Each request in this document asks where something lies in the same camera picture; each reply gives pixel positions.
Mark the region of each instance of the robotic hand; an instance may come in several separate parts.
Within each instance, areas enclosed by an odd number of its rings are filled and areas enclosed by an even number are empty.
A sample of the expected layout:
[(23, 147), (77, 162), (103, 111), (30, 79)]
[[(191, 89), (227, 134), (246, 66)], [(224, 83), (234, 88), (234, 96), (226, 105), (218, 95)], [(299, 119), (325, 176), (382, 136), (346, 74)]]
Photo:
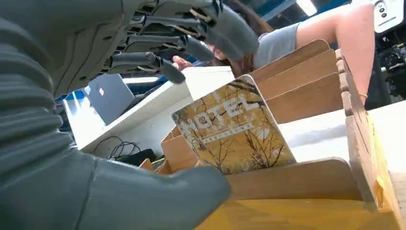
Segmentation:
[(53, 98), (100, 73), (161, 71), (159, 53), (233, 59), (258, 47), (221, 0), (0, 0), (1, 229), (192, 229), (229, 195), (201, 167), (171, 176), (70, 149)]

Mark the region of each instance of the book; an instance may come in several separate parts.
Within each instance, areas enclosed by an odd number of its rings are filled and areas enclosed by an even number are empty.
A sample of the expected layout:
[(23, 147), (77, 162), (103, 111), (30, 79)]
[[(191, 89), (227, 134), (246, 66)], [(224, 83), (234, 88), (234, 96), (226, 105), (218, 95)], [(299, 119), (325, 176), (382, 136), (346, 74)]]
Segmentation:
[(199, 161), (223, 174), (296, 162), (249, 75), (179, 109), (172, 119)]

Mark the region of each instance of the blue ceiling beam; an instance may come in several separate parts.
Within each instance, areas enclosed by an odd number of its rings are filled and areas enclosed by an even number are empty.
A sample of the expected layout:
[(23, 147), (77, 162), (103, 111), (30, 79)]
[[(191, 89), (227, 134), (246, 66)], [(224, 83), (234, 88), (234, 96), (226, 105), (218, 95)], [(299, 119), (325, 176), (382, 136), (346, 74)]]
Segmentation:
[(276, 7), (278, 7), (280, 4), (282, 4), (284, 0), (270, 0), (263, 4), (259, 8), (254, 8), (254, 11), (259, 15), (259, 16), (264, 16), (265, 14), (269, 13)]
[[(316, 15), (318, 15), (318, 14), (321, 14), (321, 13), (323, 13), (323, 12), (332, 10), (332, 9), (334, 9), (334, 8), (337, 8), (337, 7), (339, 7), (339, 6), (342, 6), (342, 5), (344, 5), (345, 3), (347, 3), (347, 2), (349, 2), (349, 0), (333, 0), (333, 1), (329, 2), (329, 3), (327, 3), (326, 5), (324, 5), (323, 7), (320, 7), (319, 9), (317, 9), (317, 13), (314, 14), (314, 15), (312, 15), (312, 17), (314, 17), (314, 16), (316, 16)], [(301, 19), (299, 20), (299, 22), (303, 22), (303, 21), (305, 21), (305, 20), (307, 20), (307, 19), (309, 19), (309, 18), (310, 18), (310, 17), (308, 17), (308, 16), (303, 17), (303, 18), (301, 18)]]
[(296, 0), (285, 0), (284, 2), (279, 4), (277, 7), (273, 8), (271, 11), (269, 11), (268, 13), (263, 15), (262, 19), (267, 22), (267, 21), (271, 20), (273, 17), (280, 14), (281, 12), (283, 12), (284, 10), (288, 9), (290, 6), (292, 6), (295, 3), (296, 3)]

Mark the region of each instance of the woman's arm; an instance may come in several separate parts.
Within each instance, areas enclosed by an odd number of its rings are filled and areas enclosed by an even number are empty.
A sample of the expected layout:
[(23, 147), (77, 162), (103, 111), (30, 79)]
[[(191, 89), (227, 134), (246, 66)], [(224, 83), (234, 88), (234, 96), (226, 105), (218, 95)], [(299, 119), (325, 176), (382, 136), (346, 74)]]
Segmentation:
[(296, 48), (316, 40), (338, 42), (360, 94), (367, 94), (375, 52), (373, 5), (351, 4), (335, 8), (301, 23)]

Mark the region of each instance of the woman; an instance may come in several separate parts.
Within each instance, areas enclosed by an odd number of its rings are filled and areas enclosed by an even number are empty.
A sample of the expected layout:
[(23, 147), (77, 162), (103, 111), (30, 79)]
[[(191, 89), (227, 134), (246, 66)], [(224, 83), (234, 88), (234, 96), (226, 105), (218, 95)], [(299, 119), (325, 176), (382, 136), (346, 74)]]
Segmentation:
[[(217, 60), (212, 65), (230, 65), (234, 75), (240, 76), (258, 69), (316, 39), (329, 44), (337, 42), (346, 57), (360, 96), (365, 103), (375, 52), (373, 5), (369, 3), (345, 5), (312, 17), (302, 23), (273, 31), (255, 12), (238, 0), (230, 0), (259, 37), (259, 49), (235, 62), (213, 46)], [(193, 66), (190, 62), (173, 57), (180, 70)]]

